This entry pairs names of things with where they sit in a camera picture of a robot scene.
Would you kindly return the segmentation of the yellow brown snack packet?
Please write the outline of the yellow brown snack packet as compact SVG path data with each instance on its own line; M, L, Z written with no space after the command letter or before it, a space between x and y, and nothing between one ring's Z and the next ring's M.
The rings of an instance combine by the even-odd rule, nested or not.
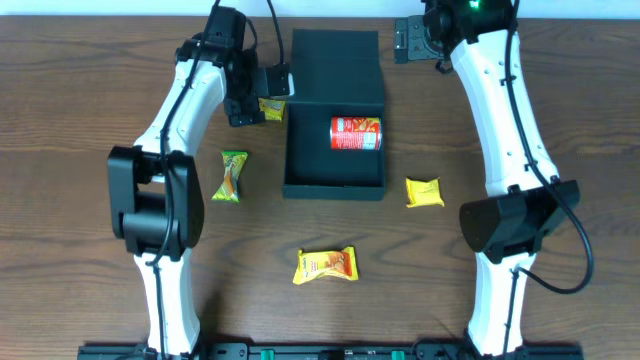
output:
M281 122L284 118L286 102L284 100L259 98L259 108L264 113L266 121Z

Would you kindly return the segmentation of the green orange snack packet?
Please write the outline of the green orange snack packet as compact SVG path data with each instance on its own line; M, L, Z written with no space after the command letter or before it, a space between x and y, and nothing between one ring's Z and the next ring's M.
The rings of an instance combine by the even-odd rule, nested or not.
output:
M248 159L248 153L245 151L223 151L221 155L224 176L221 185L212 196L212 200L238 203L240 201L238 179Z

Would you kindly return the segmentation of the dark green box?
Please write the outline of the dark green box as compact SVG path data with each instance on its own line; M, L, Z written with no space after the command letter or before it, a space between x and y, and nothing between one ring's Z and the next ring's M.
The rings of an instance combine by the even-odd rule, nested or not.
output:
M290 69L283 196L381 200L385 150L333 149L330 138L333 118L384 118L378 33L296 29Z

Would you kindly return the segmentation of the red chips can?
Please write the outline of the red chips can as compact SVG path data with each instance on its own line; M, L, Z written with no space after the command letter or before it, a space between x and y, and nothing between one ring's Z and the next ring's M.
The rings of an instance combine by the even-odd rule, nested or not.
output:
M379 150L382 123L379 117L333 117L330 146L333 150Z

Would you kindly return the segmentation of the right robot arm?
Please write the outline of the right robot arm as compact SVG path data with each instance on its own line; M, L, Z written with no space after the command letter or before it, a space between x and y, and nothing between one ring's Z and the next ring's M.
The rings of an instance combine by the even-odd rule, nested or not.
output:
M580 199L561 180L538 131L522 69L516 1L428 1L394 24L395 61L433 60L456 73L471 106L485 166L483 200L459 222L476 258L474 309L460 340L422 340L415 359L581 359L580 346L527 344L521 312L542 242Z

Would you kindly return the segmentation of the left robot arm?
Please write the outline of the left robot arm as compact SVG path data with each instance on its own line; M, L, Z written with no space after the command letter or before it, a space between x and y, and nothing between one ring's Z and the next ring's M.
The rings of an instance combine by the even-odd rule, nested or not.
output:
M294 94L289 66L258 64L245 47L251 20L213 4L203 31L175 53L175 76L149 128L107 159L114 235L132 254L145 286L150 332L132 359L196 359L204 347L191 287L191 255L204 222L195 157L209 121L223 108L230 126L265 122L262 98Z

